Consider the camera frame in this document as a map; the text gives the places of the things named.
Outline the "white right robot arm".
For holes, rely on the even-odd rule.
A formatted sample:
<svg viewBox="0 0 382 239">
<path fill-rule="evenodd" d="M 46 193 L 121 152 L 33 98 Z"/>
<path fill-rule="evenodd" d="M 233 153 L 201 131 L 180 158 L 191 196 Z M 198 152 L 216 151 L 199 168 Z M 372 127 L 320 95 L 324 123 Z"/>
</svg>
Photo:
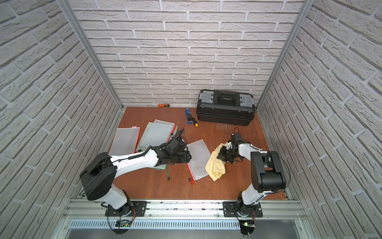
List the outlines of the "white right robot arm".
<svg viewBox="0 0 382 239">
<path fill-rule="evenodd" d="M 255 211 L 267 195 L 283 191 L 287 187 L 282 160 L 276 151 L 265 151 L 247 142 L 229 143 L 218 153 L 218 159 L 233 163 L 237 158 L 251 162 L 251 184 L 237 199 L 237 211 L 247 215 Z"/>
</svg>

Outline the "red zip mesh document bag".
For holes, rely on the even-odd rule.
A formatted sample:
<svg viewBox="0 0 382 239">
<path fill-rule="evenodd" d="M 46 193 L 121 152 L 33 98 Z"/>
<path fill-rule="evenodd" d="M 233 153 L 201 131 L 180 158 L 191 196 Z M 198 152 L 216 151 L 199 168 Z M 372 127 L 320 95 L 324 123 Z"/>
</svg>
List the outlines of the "red zip mesh document bag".
<svg viewBox="0 0 382 239">
<path fill-rule="evenodd" d="M 128 155 L 136 152 L 140 127 L 118 128 L 112 141 L 109 155 Z"/>
</svg>

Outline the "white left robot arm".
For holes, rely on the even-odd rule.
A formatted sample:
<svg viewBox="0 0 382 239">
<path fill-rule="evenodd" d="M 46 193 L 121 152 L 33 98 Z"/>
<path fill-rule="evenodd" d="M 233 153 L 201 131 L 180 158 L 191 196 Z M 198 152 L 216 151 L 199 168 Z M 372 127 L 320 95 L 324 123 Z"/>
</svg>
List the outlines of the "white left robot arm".
<svg viewBox="0 0 382 239">
<path fill-rule="evenodd" d="M 142 168 L 189 163 L 191 159 L 187 149 L 175 153 L 164 148 L 149 147 L 144 152 L 123 156 L 110 156 L 103 152 L 80 173 L 82 192 L 89 201 L 105 202 L 119 210 L 127 206 L 129 200 L 125 192 L 113 184 L 117 177 Z"/>
</svg>

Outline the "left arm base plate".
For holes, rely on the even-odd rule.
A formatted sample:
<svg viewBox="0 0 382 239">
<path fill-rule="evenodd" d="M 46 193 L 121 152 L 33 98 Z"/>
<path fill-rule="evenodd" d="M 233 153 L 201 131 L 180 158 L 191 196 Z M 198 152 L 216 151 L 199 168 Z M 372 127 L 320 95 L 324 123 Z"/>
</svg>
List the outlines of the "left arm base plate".
<svg viewBox="0 0 382 239">
<path fill-rule="evenodd" d="M 146 211 L 147 201 L 128 201 L 120 209 L 114 209 L 112 206 L 106 207 L 106 217 L 143 217 Z"/>
</svg>

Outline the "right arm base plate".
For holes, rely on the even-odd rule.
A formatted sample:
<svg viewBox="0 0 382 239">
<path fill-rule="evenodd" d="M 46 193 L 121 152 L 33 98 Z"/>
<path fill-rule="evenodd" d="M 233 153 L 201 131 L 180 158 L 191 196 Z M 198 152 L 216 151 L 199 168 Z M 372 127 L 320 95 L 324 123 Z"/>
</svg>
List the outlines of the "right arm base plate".
<svg viewBox="0 0 382 239">
<path fill-rule="evenodd" d="M 236 201 L 224 201 L 222 202 L 223 214 L 226 218 L 249 218 L 255 215 L 255 218 L 263 217 L 263 212 L 260 204 L 257 205 L 245 205 L 239 204 Z"/>
</svg>

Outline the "white red zip document bag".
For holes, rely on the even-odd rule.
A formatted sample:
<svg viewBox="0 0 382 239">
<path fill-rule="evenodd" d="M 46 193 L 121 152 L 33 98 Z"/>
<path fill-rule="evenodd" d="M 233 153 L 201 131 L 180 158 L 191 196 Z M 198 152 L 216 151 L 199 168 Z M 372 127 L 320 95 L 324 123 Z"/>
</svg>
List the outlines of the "white red zip document bag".
<svg viewBox="0 0 382 239">
<path fill-rule="evenodd" d="M 205 170 L 205 166 L 211 156 L 211 153 L 204 140 L 201 139 L 189 144 L 188 150 L 191 155 L 191 160 L 188 163 L 188 168 L 191 173 L 192 180 L 197 181 L 208 176 L 208 173 Z"/>
</svg>

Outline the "yellow wiping cloth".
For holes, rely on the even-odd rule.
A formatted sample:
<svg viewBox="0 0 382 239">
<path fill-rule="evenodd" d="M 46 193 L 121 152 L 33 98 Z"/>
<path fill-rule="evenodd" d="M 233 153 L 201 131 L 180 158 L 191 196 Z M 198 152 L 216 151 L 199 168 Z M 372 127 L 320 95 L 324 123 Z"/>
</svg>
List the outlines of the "yellow wiping cloth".
<svg viewBox="0 0 382 239">
<path fill-rule="evenodd" d="M 226 144 L 221 143 L 210 155 L 209 160 L 207 161 L 207 164 L 205 166 L 205 170 L 212 179 L 212 181 L 216 181 L 221 178 L 222 175 L 226 173 L 225 170 L 225 162 L 218 159 L 218 154 L 220 153 L 220 150 L 223 146 L 226 146 Z"/>
</svg>

